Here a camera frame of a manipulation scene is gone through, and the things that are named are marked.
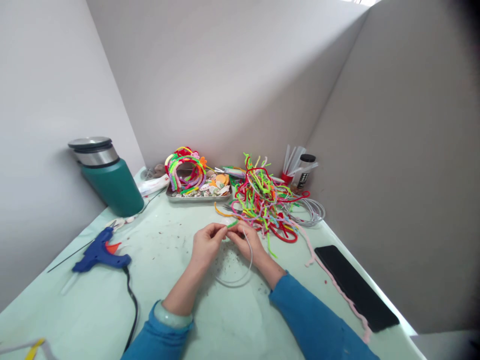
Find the blue hot glue gun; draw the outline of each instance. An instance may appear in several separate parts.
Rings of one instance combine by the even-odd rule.
[[[114,235],[115,222],[98,234],[90,246],[83,253],[81,261],[73,267],[74,273],[86,273],[95,264],[101,263],[112,268],[121,269],[132,261],[129,255],[117,256],[107,250],[108,242]]]

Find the red cup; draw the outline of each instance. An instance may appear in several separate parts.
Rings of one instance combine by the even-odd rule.
[[[280,179],[282,179],[284,182],[285,182],[285,185],[289,185],[290,182],[292,182],[292,180],[294,179],[293,176],[287,176],[286,174],[284,174],[283,172],[281,173],[281,176],[280,176]]]

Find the hand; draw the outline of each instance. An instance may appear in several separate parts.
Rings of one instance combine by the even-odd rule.
[[[226,225],[215,222],[198,230],[193,236],[190,264],[201,270],[208,269],[219,252],[222,239],[226,238],[227,230]]]
[[[253,252],[253,263],[258,266],[258,263],[268,258],[268,254],[265,251],[262,242],[260,241],[257,231],[249,226],[245,221],[240,220],[237,225],[231,227],[226,233],[226,236],[238,247],[241,254],[250,260],[250,248],[247,241],[243,238],[244,232],[248,241],[250,242],[251,250]]]

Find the black cable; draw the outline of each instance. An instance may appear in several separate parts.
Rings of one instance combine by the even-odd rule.
[[[64,258],[62,261],[60,261],[57,265],[55,265],[54,267],[52,267],[50,270],[48,270],[46,273],[48,274],[49,272],[51,272],[53,269],[55,269],[57,266],[59,265],[62,265],[65,261],[67,261],[68,259],[70,259],[73,255],[75,255],[76,253],[78,253],[80,250],[82,250],[84,247],[86,247],[88,244],[91,244],[93,242],[90,241],[89,243],[86,243],[85,245],[83,245],[81,248],[79,248],[77,251],[75,251],[73,254],[71,254],[70,256],[68,256],[67,258]]]
[[[158,195],[160,195],[165,189],[166,187],[164,187],[163,189],[160,189],[160,191],[155,196],[151,197],[150,200],[146,203],[145,207],[138,214],[143,213],[147,208],[147,206],[152,202],[152,200],[155,199]]]
[[[124,267],[122,267],[122,269],[123,269],[123,272],[126,274],[126,289],[128,290],[128,294],[130,295],[130,297],[133,301],[133,304],[135,305],[135,320],[133,321],[133,326],[131,327],[130,335],[129,335],[128,340],[126,342],[125,350],[123,350],[123,352],[125,353],[127,351],[127,349],[129,348],[130,343],[132,342],[132,337],[134,336],[135,327],[137,326],[137,317],[139,315],[139,304],[137,302],[137,298],[135,297],[134,292],[130,288],[129,268],[124,266]]]

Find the black phone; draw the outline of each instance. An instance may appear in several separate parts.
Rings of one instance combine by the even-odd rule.
[[[353,301],[357,311],[367,319],[368,326],[374,333],[400,324],[395,314],[336,246],[317,247],[315,253],[331,272],[340,289]]]

